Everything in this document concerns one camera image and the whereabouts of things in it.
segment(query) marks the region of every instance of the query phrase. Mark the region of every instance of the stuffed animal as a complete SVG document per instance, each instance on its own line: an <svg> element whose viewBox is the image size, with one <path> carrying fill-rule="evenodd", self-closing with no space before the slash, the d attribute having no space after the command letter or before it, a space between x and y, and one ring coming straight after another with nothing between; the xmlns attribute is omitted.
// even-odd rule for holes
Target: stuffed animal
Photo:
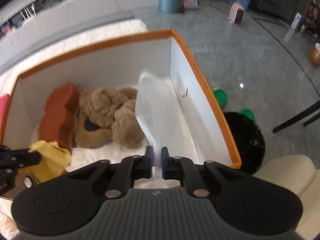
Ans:
<svg viewBox="0 0 320 240"><path fill-rule="evenodd" d="M99 87L83 92L79 98L76 143L95 148L114 140L124 147L139 147L144 134L135 117L136 98L134 88Z"/></svg>

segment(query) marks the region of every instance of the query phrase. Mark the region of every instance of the orange round object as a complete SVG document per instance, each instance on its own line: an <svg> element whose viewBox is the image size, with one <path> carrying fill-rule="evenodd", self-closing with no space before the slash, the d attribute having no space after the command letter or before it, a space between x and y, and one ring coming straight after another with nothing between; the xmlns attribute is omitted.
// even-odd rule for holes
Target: orange round object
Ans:
<svg viewBox="0 0 320 240"><path fill-rule="evenodd" d="M320 66L320 53L318 52L316 47L313 47L310 51L310 62L315 67Z"/></svg>

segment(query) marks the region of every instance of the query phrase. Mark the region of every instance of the yellow cloth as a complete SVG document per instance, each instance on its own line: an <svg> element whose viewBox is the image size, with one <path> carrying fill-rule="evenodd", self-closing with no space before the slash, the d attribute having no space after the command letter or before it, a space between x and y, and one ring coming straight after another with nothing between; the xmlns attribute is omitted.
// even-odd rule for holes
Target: yellow cloth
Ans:
<svg viewBox="0 0 320 240"><path fill-rule="evenodd" d="M67 149L61 149L56 141L37 141L29 150L29 152L34 151L42 155L40 163L20 169L19 172L32 172L40 182L60 176L64 169L70 165L70 152Z"/></svg>

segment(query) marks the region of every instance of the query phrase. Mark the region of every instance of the pink object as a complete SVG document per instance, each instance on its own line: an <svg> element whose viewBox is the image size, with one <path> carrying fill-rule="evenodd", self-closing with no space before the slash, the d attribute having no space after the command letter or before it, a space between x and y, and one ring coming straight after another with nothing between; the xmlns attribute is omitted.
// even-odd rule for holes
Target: pink object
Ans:
<svg viewBox="0 0 320 240"><path fill-rule="evenodd" d="M230 14L229 14L230 23L236 23L236 24L242 23L243 15L244 15L243 6L238 2L233 3L230 9Z"/></svg>
<svg viewBox="0 0 320 240"><path fill-rule="evenodd" d="M1 128L0 128L0 138L1 138L1 134L4 128L4 116L5 116L5 112L7 109L7 104L9 102L9 98L10 95L6 94L3 97L0 98L0 124L1 124Z"/></svg>

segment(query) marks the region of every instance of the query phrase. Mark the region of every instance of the black stool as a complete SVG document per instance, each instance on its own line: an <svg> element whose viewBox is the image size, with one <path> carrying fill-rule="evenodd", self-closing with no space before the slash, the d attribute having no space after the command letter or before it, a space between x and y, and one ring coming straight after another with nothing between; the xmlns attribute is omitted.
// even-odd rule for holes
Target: black stool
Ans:
<svg viewBox="0 0 320 240"><path fill-rule="evenodd" d="M281 125L278 125L276 128L273 128L273 132L279 132L280 130L287 128L288 126L300 121L301 119L307 117L308 115L314 113L315 111L320 109L320 100L316 103L314 103L312 106L308 107L306 110L302 111L300 114L297 114L296 116L292 117L288 121L282 123ZM320 112L316 114L315 116L311 117L309 120L305 121L303 123L303 126L306 127L308 124L313 123L314 121L318 120L320 118Z"/></svg>

